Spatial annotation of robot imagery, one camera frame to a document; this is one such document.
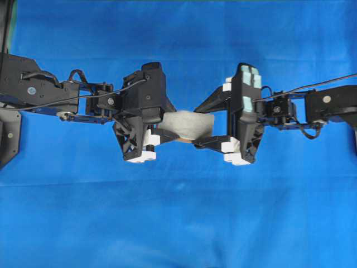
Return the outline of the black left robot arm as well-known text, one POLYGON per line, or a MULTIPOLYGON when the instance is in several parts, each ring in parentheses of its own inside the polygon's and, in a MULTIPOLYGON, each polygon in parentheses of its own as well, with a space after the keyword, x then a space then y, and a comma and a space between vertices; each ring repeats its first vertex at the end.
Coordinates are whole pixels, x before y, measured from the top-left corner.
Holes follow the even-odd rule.
POLYGON ((60 82, 32 59, 1 53, 1 165, 18 154, 22 112, 65 122, 112 123, 124 160, 141 163, 155 158, 156 146, 179 139, 158 126, 173 111, 158 62, 144 64, 114 89, 88 82, 79 69, 60 82))

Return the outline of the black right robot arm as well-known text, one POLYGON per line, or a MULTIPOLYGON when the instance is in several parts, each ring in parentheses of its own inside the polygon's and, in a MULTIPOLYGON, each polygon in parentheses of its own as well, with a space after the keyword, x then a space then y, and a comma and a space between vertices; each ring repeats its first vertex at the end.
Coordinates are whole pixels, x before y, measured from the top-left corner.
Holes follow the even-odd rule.
POLYGON ((310 140, 319 137, 328 122, 345 122, 356 129, 356 85, 343 85, 317 91, 308 85, 287 92, 271 92, 263 98, 262 77, 250 64, 240 63, 196 109, 197 113, 227 112, 227 133, 200 137, 198 149, 211 149, 224 155, 232 165, 249 165, 264 134, 271 126, 279 130, 299 130, 310 140))

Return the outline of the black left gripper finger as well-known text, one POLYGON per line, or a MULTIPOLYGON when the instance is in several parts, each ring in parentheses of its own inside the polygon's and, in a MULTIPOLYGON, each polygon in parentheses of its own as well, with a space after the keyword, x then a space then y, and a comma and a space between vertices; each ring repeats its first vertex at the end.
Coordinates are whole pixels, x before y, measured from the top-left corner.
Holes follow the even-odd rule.
POLYGON ((148 129, 144 135, 145 145, 161 145, 172 141, 192 143, 192 140, 182 138, 174 132, 163 130, 161 128, 148 129))

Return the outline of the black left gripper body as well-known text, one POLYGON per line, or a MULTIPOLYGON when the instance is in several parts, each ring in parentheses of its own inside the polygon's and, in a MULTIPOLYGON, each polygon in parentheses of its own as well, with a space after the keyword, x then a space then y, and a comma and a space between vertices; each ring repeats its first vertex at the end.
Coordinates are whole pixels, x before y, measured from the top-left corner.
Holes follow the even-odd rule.
POLYGON ((145 145, 144 135, 148 129, 158 128, 166 112, 175 110, 167 96, 161 63, 146 63, 140 71, 125 77, 119 112, 113 117, 113 132, 123 160, 144 163, 156 159, 158 145, 145 145))

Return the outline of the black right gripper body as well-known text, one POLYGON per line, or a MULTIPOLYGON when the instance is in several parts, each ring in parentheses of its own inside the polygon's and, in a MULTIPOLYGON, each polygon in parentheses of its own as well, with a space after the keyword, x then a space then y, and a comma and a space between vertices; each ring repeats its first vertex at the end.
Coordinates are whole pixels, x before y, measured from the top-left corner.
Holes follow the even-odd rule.
POLYGON ((228 99, 228 136, 223 143, 224 161, 235 166, 250 165, 264 134, 264 126, 258 122, 254 100, 261 97, 262 78, 258 69, 240 63, 234 76, 226 78, 223 93, 228 99))

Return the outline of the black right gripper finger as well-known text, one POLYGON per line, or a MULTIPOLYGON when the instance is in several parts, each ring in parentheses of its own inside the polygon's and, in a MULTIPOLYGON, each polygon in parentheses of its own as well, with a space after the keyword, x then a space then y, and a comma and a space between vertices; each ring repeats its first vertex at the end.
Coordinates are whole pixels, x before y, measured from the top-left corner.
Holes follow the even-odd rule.
POLYGON ((223 154, 240 151, 240 141, 228 135, 198 138, 192 141, 192 144, 197 148, 210 149, 223 154))
POLYGON ((217 87, 197 108, 195 108, 194 112, 211 113, 227 110, 231 98, 231 80, 232 77, 226 78, 225 82, 217 87))

